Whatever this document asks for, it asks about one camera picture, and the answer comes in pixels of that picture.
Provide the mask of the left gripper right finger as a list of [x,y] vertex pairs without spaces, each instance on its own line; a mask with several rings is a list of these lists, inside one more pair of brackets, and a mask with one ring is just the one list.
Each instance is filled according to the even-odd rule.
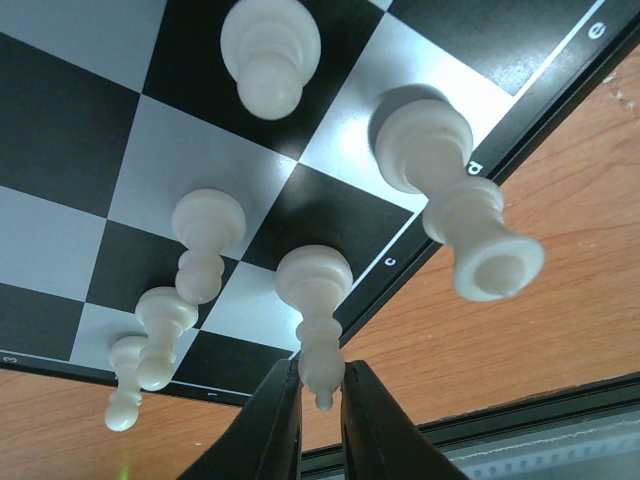
[[347,479],[463,479],[412,423],[371,367],[346,365],[341,435]]

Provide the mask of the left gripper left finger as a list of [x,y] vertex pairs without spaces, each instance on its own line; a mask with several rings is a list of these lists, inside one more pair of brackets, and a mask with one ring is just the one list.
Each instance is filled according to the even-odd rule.
[[180,477],[296,480],[301,432],[298,362],[279,360],[224,434]]

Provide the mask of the white chess rook corner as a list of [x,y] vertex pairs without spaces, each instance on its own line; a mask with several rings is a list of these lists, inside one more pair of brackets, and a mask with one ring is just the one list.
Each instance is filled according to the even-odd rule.
[[147,345],[146,336],[126,336],[114,343],[109,361],[117,380],[104,414],[105,425],[114,432],[131,428],[137,421],[142,403],[141,387],[136,378],[140,352]]

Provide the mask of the white chess knight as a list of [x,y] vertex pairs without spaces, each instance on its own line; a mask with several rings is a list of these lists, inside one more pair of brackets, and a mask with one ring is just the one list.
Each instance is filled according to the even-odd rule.
[[173,378],[174,344],[199,317],[198,307],[185,301],[174,287],[156,287],[138,300],[134,314],[143,326],[148,343],[140,352],[136,378],[142,389],[159,391]]

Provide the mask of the white chess bishop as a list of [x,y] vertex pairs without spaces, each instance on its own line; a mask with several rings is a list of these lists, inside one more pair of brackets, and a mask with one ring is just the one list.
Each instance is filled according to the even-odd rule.
[[341,324],[334,318],[337,307],[353,285],[348,261],[337,250],[306,245],[286,254],[276,270],[276,293],[301,314],[296,328],[301,353],[299,378],[315,397],[316,407],[329,411],[333,395],[345,374],[340,350]]

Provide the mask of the white chess piece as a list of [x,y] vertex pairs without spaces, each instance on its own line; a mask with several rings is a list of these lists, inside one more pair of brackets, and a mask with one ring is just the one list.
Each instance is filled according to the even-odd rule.
[[467,171],[472,129],[445,101],[421,99],[382,123],[373,153],[393,188],[422,194],[425,233],[454,255],[453,286],[469,301],[513,297],[540,273],[545,251],[505,224],[505,198],[493,181]]
[[198,189],[176,204],[171,226],[186,247],[175,277],[179,295],[196,305],[214,300],[225,270],[221,253],[236,246],[246,232],[242,206],[223,191]]

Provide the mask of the black and silver chessboard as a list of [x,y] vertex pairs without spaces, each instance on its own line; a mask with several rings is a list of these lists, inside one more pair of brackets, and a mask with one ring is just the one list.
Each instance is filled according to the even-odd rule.
[[176,343],[169,395],[242,405],[299,348],[274,292],[280,258],[325,244],[355,285],[336,317],[363,326],[435,251],[425,200],[371,155],[379,118],[437,92],[468,120],[472,175],[501,180],[562,100],[639,39],[635,1],[310,1],[322,40],[298,108],[241,105],[219,46],[228,1],[1,5],[1,365],[113,385],[112,345],[172,284],[185,194],[236,198],[244,239],[219,295]]

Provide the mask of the black aluminium frame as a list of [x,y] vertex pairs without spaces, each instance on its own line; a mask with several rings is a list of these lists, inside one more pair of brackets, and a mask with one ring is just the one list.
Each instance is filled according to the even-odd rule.
[[520,453],[627,434],[639,437],[639,375],[534,395],[418,429],[451,462],[496,450]]

